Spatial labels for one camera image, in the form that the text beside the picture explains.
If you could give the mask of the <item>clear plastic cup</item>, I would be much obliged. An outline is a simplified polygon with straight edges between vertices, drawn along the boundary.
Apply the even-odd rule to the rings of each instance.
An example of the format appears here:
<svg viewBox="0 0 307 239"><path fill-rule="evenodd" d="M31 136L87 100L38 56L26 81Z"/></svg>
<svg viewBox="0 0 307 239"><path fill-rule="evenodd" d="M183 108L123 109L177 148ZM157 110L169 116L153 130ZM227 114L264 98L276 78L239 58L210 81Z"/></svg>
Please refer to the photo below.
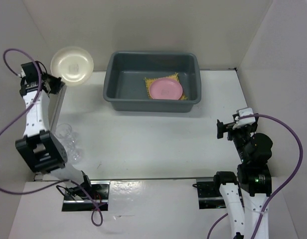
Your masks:
<svg viewBox="0 0 307 239"><path fill-rule="evenodd" d="M77 133L72 129L72 126L67 123L59 124L56 127L55 135L57 138L70 142L77 141Z"/></svg>
<svg viewBox="0 0 307 239"><path fill-rule="evenodd" d="M67 153L67 158L70 163L77 164L82 160L83 151L81 149L78 149L74 142L62 139L61 144L63 145Z"/></svg>

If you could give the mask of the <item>yellow green bamboo mat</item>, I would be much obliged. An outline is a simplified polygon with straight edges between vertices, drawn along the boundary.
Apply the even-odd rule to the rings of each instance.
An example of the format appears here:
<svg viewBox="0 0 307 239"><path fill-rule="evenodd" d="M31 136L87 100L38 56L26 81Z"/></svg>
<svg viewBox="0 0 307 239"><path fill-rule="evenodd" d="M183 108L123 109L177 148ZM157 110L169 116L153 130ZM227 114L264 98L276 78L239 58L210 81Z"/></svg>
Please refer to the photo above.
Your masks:
<svg viewBox="0 0 307 239"><path fill-rule="evenodd" d="M160 78L144 78L148 97L152 100L187 100L178 73Z"/></svg>

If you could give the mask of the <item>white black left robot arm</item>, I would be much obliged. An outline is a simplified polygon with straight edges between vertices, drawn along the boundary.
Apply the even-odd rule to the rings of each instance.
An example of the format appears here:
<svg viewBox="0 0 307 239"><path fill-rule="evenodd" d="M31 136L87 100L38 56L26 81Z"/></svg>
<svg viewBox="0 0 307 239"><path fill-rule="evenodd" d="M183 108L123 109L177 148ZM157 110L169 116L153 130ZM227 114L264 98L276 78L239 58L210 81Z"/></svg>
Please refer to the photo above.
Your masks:
<svg viewBox="0 0 307 239"><path fill-rule="evenodd" d="M50 129L49 95L58 94L63 85L47 73L22 74L20 95L28 111L23 137L15 146L32 172L62 180L70 195L88 199L93 194L90 179L69 163L68 152Z"/></svg>

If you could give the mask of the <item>pink plastic plate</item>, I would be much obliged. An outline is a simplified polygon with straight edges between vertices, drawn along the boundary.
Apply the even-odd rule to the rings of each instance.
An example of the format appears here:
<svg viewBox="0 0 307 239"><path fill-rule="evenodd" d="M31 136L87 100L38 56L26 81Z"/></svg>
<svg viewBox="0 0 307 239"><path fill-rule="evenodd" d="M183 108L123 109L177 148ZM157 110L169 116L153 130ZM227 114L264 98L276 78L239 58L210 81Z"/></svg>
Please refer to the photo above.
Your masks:
<svg viewBox="0 0 307 239"><path fill-rule="evenodd" d="M183 94L181 84L171 78L160 78L149 86L149 95L154 100L179 100Z"/></svg>

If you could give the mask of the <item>cream white plate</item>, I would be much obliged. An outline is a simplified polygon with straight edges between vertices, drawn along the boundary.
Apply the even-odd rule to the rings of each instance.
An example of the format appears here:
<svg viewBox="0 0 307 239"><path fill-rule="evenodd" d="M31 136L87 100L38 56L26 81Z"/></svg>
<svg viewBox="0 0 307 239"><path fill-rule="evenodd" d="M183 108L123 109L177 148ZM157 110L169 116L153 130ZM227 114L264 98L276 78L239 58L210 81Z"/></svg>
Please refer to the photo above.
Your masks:
<svg viewBox="0 0 307 239"><path fill-rule="evenodd" d="M64 47L58 50L50 62L50 72L60 77L66 86L75 87L86 82L94 70L91 54L76 46Z"/></svg>

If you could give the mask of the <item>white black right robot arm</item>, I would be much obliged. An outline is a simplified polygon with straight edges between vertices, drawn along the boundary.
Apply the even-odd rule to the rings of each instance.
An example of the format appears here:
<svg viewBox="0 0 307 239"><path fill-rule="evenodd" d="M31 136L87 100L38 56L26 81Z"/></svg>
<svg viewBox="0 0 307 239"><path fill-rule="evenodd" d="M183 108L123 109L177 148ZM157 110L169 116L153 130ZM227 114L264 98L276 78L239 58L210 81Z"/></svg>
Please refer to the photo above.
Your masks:
<svg viewBox="0 0 307 239"><path fill-rule="evenodd" d="M272 193L272 178L267 166L272 156L272 140L257 133L257 121L241 127L217 122L217 138L226 133L238 152L241 164L237 173L218 171L212 190L222 196L227 209L233 239L267 239L268 207L264 204Z"/></svg>

